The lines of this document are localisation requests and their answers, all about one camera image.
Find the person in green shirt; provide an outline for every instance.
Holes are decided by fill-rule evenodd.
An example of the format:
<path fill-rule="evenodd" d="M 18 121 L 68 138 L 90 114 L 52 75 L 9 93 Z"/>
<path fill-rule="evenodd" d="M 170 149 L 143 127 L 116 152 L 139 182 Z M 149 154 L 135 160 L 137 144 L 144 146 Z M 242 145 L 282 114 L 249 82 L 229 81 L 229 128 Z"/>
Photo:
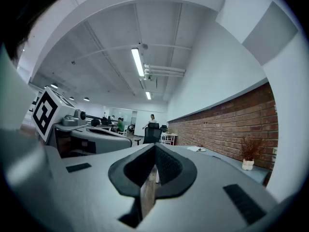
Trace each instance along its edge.
<path fill-rule="evenodd" d="M 122 122 L 121 118 L 118 118 L 118 124 L 117 124 L 117 126 L 118 126 L 117 132 L 119 132 L 119 131 L 124 131 L 124 130 L 125 130 L 125 125 L 124 125 L 124 123 Z"/>

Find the desk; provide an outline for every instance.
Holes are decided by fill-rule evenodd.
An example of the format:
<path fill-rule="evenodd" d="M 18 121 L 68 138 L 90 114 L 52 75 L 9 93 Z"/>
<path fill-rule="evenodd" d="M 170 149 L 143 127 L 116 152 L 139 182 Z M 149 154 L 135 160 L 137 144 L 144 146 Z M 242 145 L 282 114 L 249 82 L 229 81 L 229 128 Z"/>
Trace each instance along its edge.
<path fill-rule="evenodd" d="M 160 143 L 166 144 L 166 145 L 175 145 L 175 137 L 177 137 L 177 135 L 174 133 L 167 134 L 166 132 L 163 132 L 161 134 Z"/>
<path fill-rule="evenodd" d="M 184 148 L 187 149 L 189 146 L 177 146 L 180 148 Z M 221 160 L 229 163 L 230 165 L 232 165 L 233 167 L 237 168 L 239 171 L 243 172 L 245 175 L 249 176 L 250 178 L 252 178 L 253 180 L 255 180 L 257 183 L 262 184 L 264 182 L 264 179 L 266 177 L 266 175 L 268 174 L 269 170 L 266 168 L 261 168 L 258 166 L 253 166 L 253 169 L 251 171 L 247 171 L 247 170 L 243 170 L 242 169 L 242 161 L 221 155 L 217 152 L 214 152 L 210 149 L 204 148 L 206 149 L 206 151 L 204 152 L 196 152 L 197 154 L 202 154 L 202 155 L 207 155 L 207 156 L 213 156 L 213 157 L 217 157 L 220 158 Z"/>

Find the person in white shirt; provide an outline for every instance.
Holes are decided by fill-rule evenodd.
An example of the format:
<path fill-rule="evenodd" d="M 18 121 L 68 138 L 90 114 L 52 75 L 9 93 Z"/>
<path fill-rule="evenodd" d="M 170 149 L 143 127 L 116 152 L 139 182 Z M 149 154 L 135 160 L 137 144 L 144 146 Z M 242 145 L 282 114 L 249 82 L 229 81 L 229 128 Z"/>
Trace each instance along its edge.
<path fill-rule="evenodd" d="M 149 123 L 156 123 L 156 120 L 155 120 L 154 117 L 155 117 L 155 116 L 154 116 L 153 114 L 150 115 L 151 120 L 149 120 L 149 122 L 147 123 L 147 125 L 145 125 L 145 126 L 143 127 L 143 129 L 145 129 L 145 128 L 148 126 Z"/>

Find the white ceiling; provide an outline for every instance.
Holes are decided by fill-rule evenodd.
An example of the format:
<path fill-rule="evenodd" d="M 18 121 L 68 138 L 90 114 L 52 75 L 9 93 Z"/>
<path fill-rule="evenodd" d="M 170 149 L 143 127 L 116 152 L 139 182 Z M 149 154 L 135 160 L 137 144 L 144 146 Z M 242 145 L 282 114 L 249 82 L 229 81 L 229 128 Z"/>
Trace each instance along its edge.
<path fill-rule="evenodd" d="M 68 95 L 109 92 L 167 101 L 181 78 L 152 76 L 156 85 L 142 88 L 130 45 L 140 48 L 143 62 L 185 69 L 201 23 L 210 9 L 171 1 L 145 0 L 104 10 L 66 34 L 42 62 L 32 83 L 44 88 L 56 82 Z M 118 50 L 90 53 L 118 46 Z"/>

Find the black vent slot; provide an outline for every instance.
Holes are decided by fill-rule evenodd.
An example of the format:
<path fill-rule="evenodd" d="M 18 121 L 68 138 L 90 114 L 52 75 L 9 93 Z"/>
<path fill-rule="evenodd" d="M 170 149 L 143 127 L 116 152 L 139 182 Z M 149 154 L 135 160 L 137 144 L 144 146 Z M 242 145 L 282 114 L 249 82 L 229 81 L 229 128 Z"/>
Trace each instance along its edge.
<path fill-rule="evenodd" d="M 248 224 L 255 223 L 265 215 L 265 212 L 239 185 L 229 185 L 223 189 Z"/>

